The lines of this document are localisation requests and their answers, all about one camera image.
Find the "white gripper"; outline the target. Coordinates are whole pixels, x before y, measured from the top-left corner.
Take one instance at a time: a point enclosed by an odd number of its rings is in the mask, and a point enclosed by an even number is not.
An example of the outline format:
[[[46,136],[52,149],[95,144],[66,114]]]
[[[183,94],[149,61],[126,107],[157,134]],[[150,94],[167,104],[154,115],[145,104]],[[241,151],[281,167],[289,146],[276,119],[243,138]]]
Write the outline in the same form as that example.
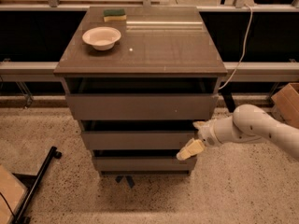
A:
[[[185,161],[188,158],[203,152],[205,150],[205,145],[207,147],[221,146],[221,142],[214,131],[213,120],[207,122],[195,121],[192,125],[198,130],[198,137],[200,140],[192,138],[177,154],[177,159],[179,161]]]

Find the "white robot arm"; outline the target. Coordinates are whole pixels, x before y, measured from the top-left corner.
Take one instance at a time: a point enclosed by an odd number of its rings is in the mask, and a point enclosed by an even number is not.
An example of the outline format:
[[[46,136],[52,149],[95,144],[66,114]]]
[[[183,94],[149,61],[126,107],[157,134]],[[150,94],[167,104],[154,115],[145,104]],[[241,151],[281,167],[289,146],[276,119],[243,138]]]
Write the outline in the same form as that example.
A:
[[[203,152],[205,147],[259,143],[262,139],[299,158],[299,130],[279,122],[255,105],[240,105],[227,118],[195,121],[193,126],[197,134],[178,152],[179,161]]]

